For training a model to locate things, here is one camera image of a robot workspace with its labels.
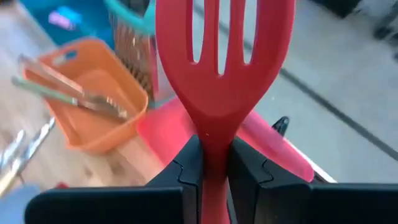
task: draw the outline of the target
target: gray floor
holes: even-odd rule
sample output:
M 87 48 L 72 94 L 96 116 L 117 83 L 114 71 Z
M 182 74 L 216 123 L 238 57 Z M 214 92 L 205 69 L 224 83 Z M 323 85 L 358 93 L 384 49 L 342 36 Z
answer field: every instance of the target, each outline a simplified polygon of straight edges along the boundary
M 255 12 L 256 1 L 246 1 Z M 203 0 L 197 0 L 198 8 Z M 220 22 L 228 27 L 229 0 Z M 255 13 L 245 15 L 245 38 L 254 37 Z M 200 55 L 203 18 L 194 13 L 194 53 Z M 220 32 L 219 66 L 228 36 Z M 245 52 L 246 59 L 250 51 Z M 398 149 L 398 63 L 392 49 L 372 39 L 361 15 L 341 20 L 308 0 L 297 2 L 294 33 L 284 68 L 390 148 Z M 398 182 L 398 162 L 279 75 L 256 111 L 273 123 L 291 118 L 286 137 L 339 182 Z

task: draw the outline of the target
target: red slotted spatula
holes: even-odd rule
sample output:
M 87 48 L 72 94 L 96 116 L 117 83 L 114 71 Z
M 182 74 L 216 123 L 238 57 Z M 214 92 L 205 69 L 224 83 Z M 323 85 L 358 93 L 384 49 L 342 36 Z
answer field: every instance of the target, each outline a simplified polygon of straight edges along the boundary
M 203 47 L 193 60 L 193 0 L 156 2 L 156 38 L 169 82 L 187 109 L 205 153 L 201 222 L 228 223 L 228 146 L 243 119 L 276 78 L 287 53 L 294 0 L 257 0 L 256 34 L 249 64 L 243 60 L 245 0 L 231 0 L 224 75 L 218 74 L 219 0 L 205 0 Z

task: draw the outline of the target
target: basket handle hole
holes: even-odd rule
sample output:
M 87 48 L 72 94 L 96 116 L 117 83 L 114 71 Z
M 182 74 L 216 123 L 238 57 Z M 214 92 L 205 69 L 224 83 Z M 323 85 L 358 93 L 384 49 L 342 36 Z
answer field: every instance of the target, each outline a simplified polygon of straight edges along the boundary
M 65 54 L 59 55 L 52 60 L 54 66 L 60 66 L 67 63 L 69 60 L 73 60 L 77 56 L 77 50 L 70 50 Z

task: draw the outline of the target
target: wooden table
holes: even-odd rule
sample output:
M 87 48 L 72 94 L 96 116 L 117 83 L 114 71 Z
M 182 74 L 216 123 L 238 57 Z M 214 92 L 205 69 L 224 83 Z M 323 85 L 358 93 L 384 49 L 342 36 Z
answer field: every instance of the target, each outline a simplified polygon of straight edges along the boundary
M 38 57 L 56 46 L 17 2 L 0 6 L 0 21 L 0 149 L 4 149 L 20 129 L 29 139 L 50 119 L 41 98 L 11 85 L 10 77 L 20 75 L 18 56 Z M 162 168 L 139 137 L 108 155 L 91 156 L 66 149 L 61 131 L 54 127 L 16 185 L 32 183 L 42 189 L 59 182 L 71 187 L 144 185 Z

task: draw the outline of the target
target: spatula head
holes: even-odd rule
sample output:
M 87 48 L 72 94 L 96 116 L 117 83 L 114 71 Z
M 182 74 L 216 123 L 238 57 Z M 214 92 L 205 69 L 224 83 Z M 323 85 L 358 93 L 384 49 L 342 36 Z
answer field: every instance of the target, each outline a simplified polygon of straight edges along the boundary
M 167 78 L 198 128 L 236 132 L 244 117 L 274 81 L 287 53 L 294 18 L 293 0 L 258 0 L 251 61 L 243 60 L 244 0 L 231 0 L 226 68 L 218 74 L 219 0 L 205 0 L 203 47 L 193 60 L 193 1 L 156 3 L 156 37 Z

